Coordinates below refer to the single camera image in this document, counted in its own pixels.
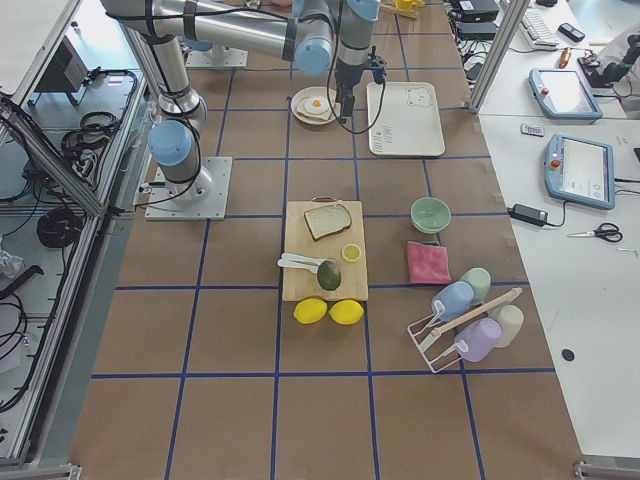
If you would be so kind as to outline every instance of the avocado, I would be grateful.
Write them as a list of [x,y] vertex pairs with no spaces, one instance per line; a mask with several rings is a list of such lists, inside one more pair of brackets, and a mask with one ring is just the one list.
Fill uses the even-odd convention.
[[335,290],[340,286],[342,275],[340,269],[331,260],[325,260],[318,267],[318,283],[324,290]]

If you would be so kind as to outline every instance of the purple cup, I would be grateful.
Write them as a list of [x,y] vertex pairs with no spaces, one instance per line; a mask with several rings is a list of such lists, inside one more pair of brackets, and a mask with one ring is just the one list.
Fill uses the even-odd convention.
[[486,317],[476,320],[456,335],[455,342],[463,340],[467,344],[466,352],[458,349],[462,358],[470,362],[479,362],[493,350],[501,336],[500,324],[493,318]]
[[438,301],[442,302],[444,312],[442,312],[439,319],[443,322],[450,322],[469,310],[473,296],[474,292],[471,285],[466,282],[455,282],[447,285],[433,297],[433,300],[431,300],[431,310],[437,314],[438,308],[436,303]]

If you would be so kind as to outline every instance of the wooden stick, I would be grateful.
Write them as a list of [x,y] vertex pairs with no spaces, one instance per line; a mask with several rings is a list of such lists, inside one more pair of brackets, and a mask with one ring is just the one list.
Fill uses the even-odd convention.
[[518,296],[520,296],[521,293],[522,293],[522,289],[521,288],[512,288],[511,290],[509,290],[504,295],[500,295],[498,298],[494,298],[490,302],[487,302],[484,305],[480,305],[479,307],[471,310],[470,312],[467,312],[464,315],[461,315],[458,318],[456,318],[454,320],[451,320],[446,325],[444,325],[442,327],[434,328],[433,330],[431,330],[429,335],[433,335],[434,337],[437,338],[440,335],[442,335],[443,333],[448,332],[449,330],[457,327],[458,325],[463,324],[467,320],[471,320],[473,317],[476,317],[476,316],[480,315],[481,313],[484,313],[484,312],[486,312],[488,310],[491,310],[493,307],[497,307],[498,305],[500,305],[502,303],[514,301],[516,298],[518,298]]

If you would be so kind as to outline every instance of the pink cloth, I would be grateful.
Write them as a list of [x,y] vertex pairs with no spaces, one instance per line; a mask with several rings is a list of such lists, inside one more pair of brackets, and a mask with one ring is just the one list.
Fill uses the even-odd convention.
[[451,283],[446,247],[407,242],[407,261],[411,283]]

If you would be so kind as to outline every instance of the wooden cutting board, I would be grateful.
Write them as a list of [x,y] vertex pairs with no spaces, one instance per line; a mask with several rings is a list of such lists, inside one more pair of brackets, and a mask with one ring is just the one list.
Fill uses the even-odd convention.
[[[351,227],[344,232],[314,242],[304,221],[304,212],[330,205],[331,203],[287,202],[284,251],[335,261],[340,268],[342,283],[334,291],[323,290],[318,285],[316,276],[308,270],[285,268],[282,287],[283,300],[298,301],[309,297],[317,297],[331,301],[347,298],[365,301],[369,298],[362,202],[339,203],[349,211]],[[347,262],[340,254],[342,247],[347,243],[355,243],[362,249],[362,255],[355,263]]]

